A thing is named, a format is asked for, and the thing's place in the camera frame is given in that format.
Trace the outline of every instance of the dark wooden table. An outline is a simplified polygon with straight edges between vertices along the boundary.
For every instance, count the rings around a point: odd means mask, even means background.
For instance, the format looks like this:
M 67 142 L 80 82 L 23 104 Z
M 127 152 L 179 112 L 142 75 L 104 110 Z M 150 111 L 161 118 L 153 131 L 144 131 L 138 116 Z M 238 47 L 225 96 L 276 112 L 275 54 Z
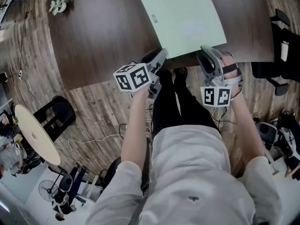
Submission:
M 232 52 L 238 62 L 273 61 L 265 0 L 212 1 L 227 38 L 227 44 L 216 48 Z M 68 0 L 64 13 L 49 13 L 49 26 L 69 90 L 112 80 L 118 68 L 160 47 L 141 0 Z M 168 60 L 165 68 L 197 65 L 193 52 Z

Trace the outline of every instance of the wooden floor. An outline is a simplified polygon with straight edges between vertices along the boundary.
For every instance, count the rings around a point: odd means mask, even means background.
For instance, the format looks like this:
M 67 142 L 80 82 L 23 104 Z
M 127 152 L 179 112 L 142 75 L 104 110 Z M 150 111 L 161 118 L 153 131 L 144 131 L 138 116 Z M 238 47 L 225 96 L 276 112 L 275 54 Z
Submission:
M 0 43 L 0 68 L 11 77 L 4 85 L 7 98 L 13 97 L 15 104 L 23 104 L 30 111 L 48 103 L 54 96 L 64 96 L 76 112 L 76 123 L 69 127 L 60 139 L 74 138 L 79 141 L 103 139 L 108 135 L 118 134 L 119 124 L 127 123 L 131 98 L 121 93 L 115 81 L 108 81 L 91 86 L 67 91 L 62 83 L 50 38 L 48 26 L 47 0 L 27 0 L 10 5 L 5 20 L 16 20 L 4 34 Z M 300 1 L 299 0 L 266 0 L 270 15 L 275 8 L 282 9 L 292 20 L 291 31 L 300 34 Z M 22 43 L 22 61 L 20 61 L 21 38 L 26 10 L 29 16 L 24 26 Z M 278 116 L 282 109 L 294 110 L 298 116 L 298 100 L 300 85 L 288 81 L 289 92 L 282 97 L 274 96 L 274 87 L 266 80 L 257 80 L 252 76 L 249 63 L 239 64 L 244 75 L 244 94 L 247 105 L 253 116 L 268 121 Z M 25 81 L 20 81 L 16 75 L 22 69 Z M 201 100 L 200 86 L 203 85 L 203 74 L 200 67 L 190 67 L 190 88 L 192 93 Z M 214 113 L 219 119 L 222 110 Z M 225 120 L 234 121 L 231 110 Z M 232 173 L 237 174 L 243 169 L 239 145 L 236 143 L 235 126 L 228 122 L 221 123 L 224 142 L 229 150 Z M 61 167 L 70 171 L 73 159 L 80 160 L 91 173 L 86 179 L 92 180 L 95 174 L 120 156 L 122 140 L 119 136 L 109 137 L 103 142 L 80 144 L 70 141 L 73 154 L 66 141 L 56 142 L 61 157 Z

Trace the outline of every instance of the black pants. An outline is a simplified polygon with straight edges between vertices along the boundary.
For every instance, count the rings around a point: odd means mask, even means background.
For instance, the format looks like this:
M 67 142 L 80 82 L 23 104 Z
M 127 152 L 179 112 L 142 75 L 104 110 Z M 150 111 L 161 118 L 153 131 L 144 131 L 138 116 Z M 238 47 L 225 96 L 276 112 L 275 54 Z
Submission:
M 187 89 L 186 81 L 176 78 L 173 84 L 172 74 L 168 70 L 157 72 L 157 76 L 160 77 L 162 89 L 154 102 L 153 136 L 164 128 L 180 125 L 203 125 L 218 130 L 210 112 Z M 181 115 L 175 93 L 178 96 Z

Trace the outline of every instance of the white cable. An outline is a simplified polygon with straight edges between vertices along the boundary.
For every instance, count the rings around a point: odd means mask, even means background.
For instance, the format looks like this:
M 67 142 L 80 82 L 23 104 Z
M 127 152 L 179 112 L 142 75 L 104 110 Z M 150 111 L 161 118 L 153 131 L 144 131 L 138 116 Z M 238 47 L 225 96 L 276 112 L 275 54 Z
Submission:
M 91 141 L 86 141 L 86 142 L 81 142 L 81 141 L 75 140 L 75 139 L 73 139 L 73 138 L 62 139 L 62 140 L 57 139 L 57 142 L 56 142 L 56 143 L 62 142 L 62 141 L 67 141 L 67 143 L 68 143 L 68 145 L 69 145 L 69 147 L 70 147 L 70 149 L 71 149 L 71 152 L 72 152 L 73 154 L 75 154 L 74 150 L 73 150 L 72 147 L 71 147 L 70 140 L 75 141 L 75 142 L 78 142 L 78 143 L 91 143 L 91 142 L 93 142 L 93 141 L 103 142 L 106 138 L 111 137 L 111 136 L 123 136 L 123 137 L 124 137 L 124 135 L 113 134 L 113 135 L 108 135 L 108 136 L 106 136 L 106 137 L 103 138 L 103 139 L 93 139 L 93 140 L 91 140 Z
M 215 109 L 214 109 L 214 111 L 212 112 L 211 116 L 214 115 L 214 113 L 215 113 L 215 111 L 216 111 L 216 108 L 217 108 L 217 107 L 215 107 Z

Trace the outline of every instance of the black strap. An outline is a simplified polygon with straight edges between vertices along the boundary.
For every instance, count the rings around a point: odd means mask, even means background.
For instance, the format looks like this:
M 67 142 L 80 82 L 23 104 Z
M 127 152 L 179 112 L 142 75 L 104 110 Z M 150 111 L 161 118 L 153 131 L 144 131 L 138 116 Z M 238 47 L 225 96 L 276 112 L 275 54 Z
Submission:
M 233 63 L 229 66 L 223 67 L 223 74 L 233 72 L 236 69 L 238 69 L 238 66 L 235 63 Z

